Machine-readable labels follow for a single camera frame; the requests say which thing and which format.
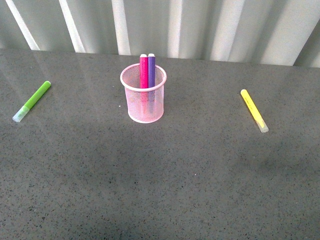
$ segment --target gray countertop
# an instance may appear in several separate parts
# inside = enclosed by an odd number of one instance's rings
[[[164,115],[142,124],[120,82],[138,61],[0,50],[0,239],[319,238],[319,68],[158,57]]]

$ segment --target green highlighter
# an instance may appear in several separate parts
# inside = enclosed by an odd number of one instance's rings
[[[19,123],[50,87],[51,82],[45,81],[42,86],[39,87],[39,89],[32,95],[32,97],[30,97],[30,99],[23,105],[23,107],[13,116],[13,121]]]

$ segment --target marker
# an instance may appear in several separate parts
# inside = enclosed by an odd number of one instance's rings
[[[148,57],[146,54],[140,55],[140,88],[148,88]]]
[[[140,88],[148,88],[148,57],[146,54],[140,55]],[[141,92],[142,113],[147,113],[148,93]]]
[[[153,53],[148,55],[148,87],[155,86],[156,57]]]
[[[260,131],[262,133],[268,132],[269,128],[267,127],[260,112],[258,111],[256,105],[254,104],[254,101],[252,101],[248,91],[245,89],[242,89],[240,93],[241,93],[241,96],[243,97],[243,100],[245,101],[246,105],[248,106],[254,120],[256,121],[256,124],[258,124]]]
[[[50,87],[51,83],[49,81],[45,81],[42,86],[39,87],[39,89],[32,95],[32,97],[30,97],[30,99],[22,106],[22,108],[20,108],[20,110],[13,116],[13,121],[19,123]]]
[[[153,53],[148,55],[148,87],[152,88],[155,86],[156,77],[156,57]],[[152,113],[154,110],[155,102],[155,91],[148,92],[148,104],[149,110]]]

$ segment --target yellow highlighter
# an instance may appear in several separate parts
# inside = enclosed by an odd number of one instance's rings
[[[252,101],[248,91],[245,89],[242,89],[240,93],[241,93],[241,96],[243,97],[243,100],[245,101],[246,105],[248,106],[254,120],[256,121],[256,124],[258,124],[260,131],[262,133],[268,132],[269,128],[267,127],[260,112],[258,111],[256,105],[254,104],[254,101]]]

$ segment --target pen holder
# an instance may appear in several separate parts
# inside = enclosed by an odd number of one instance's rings
[[[120,75],[125,89],[129,117],[143,124],[153,123],[164,114],[164,87],[167,74],[155,66],[154,87],[140,88],[140,63],[125,68]]]

